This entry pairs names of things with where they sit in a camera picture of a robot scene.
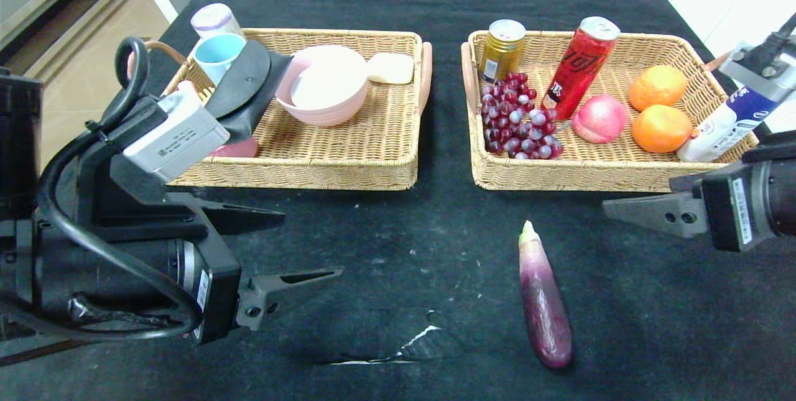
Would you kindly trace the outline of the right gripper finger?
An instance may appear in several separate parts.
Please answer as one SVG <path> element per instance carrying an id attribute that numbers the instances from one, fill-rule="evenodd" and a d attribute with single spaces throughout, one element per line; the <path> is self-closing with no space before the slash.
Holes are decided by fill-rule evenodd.
<path id="1" fill-rule="evenodd" d="M 704 173 L 693 175 L 677 175 L 669 178 L 669 189 L 673 193 L 692 192 L 695 186 L 700 185 Z"/>
<path id="2" fill-rule="evenodd" d="M 669 236 L 695 237 L 708 233 L 704 202 L 687 192 L 605 200 L 602 209 L 610 219 Z"/>

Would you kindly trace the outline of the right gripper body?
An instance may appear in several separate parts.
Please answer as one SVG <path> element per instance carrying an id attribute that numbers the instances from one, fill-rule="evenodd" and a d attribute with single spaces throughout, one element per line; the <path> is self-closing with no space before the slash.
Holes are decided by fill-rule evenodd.
<path id="1" fill-rule="evenodd" d="M 746 252 L 794 236 L 795 160 L 737 161 L 700 182 L 715 248 Z"/>

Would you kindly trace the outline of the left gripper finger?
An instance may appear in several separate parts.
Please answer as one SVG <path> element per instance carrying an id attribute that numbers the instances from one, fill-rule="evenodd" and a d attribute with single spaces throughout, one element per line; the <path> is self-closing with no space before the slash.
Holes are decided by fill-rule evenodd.
<path id="1" fill-rule="evenodd" d="M 253 332 L 268 322 L 289 313 L 323 295 L 345 268 L 333 266 L 320 270 L 288 274 L 257 274 L 238 290 L 235 325 Z"/>
<path id="2" fill-rule="evenodd" d="M 225 236 L 278 228 L 286 219 L 284 212 L 255 206 L 231 205 L 204 199 L 197 199 L 197 204 L 208 222 Z"/>

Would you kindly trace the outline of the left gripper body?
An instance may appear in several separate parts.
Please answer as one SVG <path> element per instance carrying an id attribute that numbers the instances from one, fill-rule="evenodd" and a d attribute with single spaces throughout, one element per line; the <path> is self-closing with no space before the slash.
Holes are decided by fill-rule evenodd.
<path id="1" fill-rule="evenodd" d="M 126 192 L 96 209 L 96 234 L 175 282 L 202 310 L 204 344 L 235 325 L 241 263 L 189 193 L 142 201 Z"/>

